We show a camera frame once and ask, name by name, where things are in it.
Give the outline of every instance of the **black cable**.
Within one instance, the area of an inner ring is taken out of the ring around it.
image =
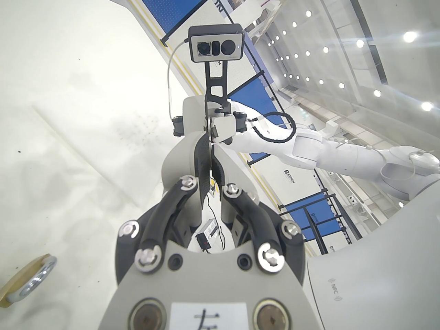
[[[264,141],[267,141],[267,142],[285,143],[287,141],[290,141],[295,136],[295,133],[297,132],[297,125],[295,124],[295,121],[294,121],[294,119],[292,118],[291,115],[289,115],[288,113],[285,113],[285,112],[269,112],[269,113],[263,114],[264,118],[266,118],[268,116],[283,116],[283,117],[285,117],[287,119],[287,121],[289,121],[290,125],[292,126],[292,133],[289,135],[289,137],[287,137],[284,140],[274,140],[274,139],[270,139],[270,138],[264,137],[261,134],[261,132],[258,131],[258,129],[255,126],[253,126],[253,129],[255,130],[255,132],[258,135],[258,137],[260,137],[261,139],[263,139]],[[258,117],[255,117],[255,118],[253,118],[251,120],[248,120],[248,122],[255,122],[255,121],[258,121]]]
[[[223,234],[223,231],[222,231],[222,229],[221,229],[221,226],[219,225],[219,222],[217,221],[216,214],[215,214],[214,211],[212,210],[211,205],[209,205],[209,195],[206,195],[206,197],[208,198],[208,206],[209,206],[209,208],[211,209],[211,212],[214,214],[214,219],[216,220],[217,227],[219,228],[219,236],[220,236],[221,246],[222,246],[222,250],[224,250],[225,247],[226,247],[226,239],[225,239],[225,237],[224,237],[224,234]]]

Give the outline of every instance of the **nfc logo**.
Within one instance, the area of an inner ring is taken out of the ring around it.
[[[338,288],[337,288],[336,285],[335,285],[336,280],[335,280],[334,278],[330,278],[330,279],[328,280],[328,282],[331,284],[331,288],[332,288],[332,290],[333,290],[333,294],[336,295],[333,299],[334,299],[335,301],[341,301],[341,300],[342,300],[342,297],[339,296]]]

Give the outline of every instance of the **white cable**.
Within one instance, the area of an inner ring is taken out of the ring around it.
[[[176,53],[177,49],[179,49],[183,44],[185,44],[187,41],[182,41],[178,46],[176,46],[176,49],[173,50],[173,52],[171,53],[171,56],[169,57],[169,61],[168,61],[168,69],[166,72],[166,78],[167,78],[167,84],[168,84],[168,114],[169,114],[169,119],[172,121],[173,117],[171,115],[171,87],[169,84],[169,71],[171,69],[171,62],[173,61],[173,56]]]
[[[388,179],[388,180],[394,180],[394,181],[406,181],[406,180],[409,180],[409,179],[411,179],[414,175],[415,175],[415,163],[414,163],[414,160],[413,160],[413,158],[412,158],[412,155],[415,155],[415,154],[418,154],[419,153],[419,151],[413,151],[413,152],[410,152],[409,154],[408,154],[408,158],[411,160],[411,163],[413,164],[413,173],[409,176],[409,177],[407,177],[407,178],[405,178],[405,179],[393,179],[393,178],[391,178],[391,177],[388,177],[388,176],[385,176],[384,175],[384,173],[383,173],[383,169],[384,169],[384,167],[387,165],[387,162],[386,162],[386,158],[385,158],[385,156],[382,154],[382,152],[380,152],[378,149],[375,149],[374,147],[371,147],[374,151],[376,151],[376,152],[378,152],[379,154],[380,154],[380,156],[382,156],[382,158],[384,159],[384,162],[385,162],[385,164],[381,167],[381,170],[380,170],[380,174],[381,174],[381,176],[384,178],[384,179]]]

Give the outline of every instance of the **small electronic device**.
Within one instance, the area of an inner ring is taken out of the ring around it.
[[[200,25],[188,30],[194,63],[240,60],[245,33],[240,24]]]
[[[214,218],[209,219],[201,231],[195,236],[202,251],[209,250],[217,240],[219,228]]]

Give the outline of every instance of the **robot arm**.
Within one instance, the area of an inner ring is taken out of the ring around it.
[[[425,188],[440,180],[437,157],[411,146],[397,146],[376,150],[349,143],[326,140],[319,132],[297,128],[294,137],[285,143],[273,143],[257,135],[256,127],[267,138],[285,139],[291,129],[278,127],[263,118],[256,110],[239,102],[231,102],[233,111],[247,114],[247,131],[237,133],[229,148],[237,152],[266,152],[283,163],[306,169],[323,170],[374,182],[384,192],[402,199],[412,200]]]

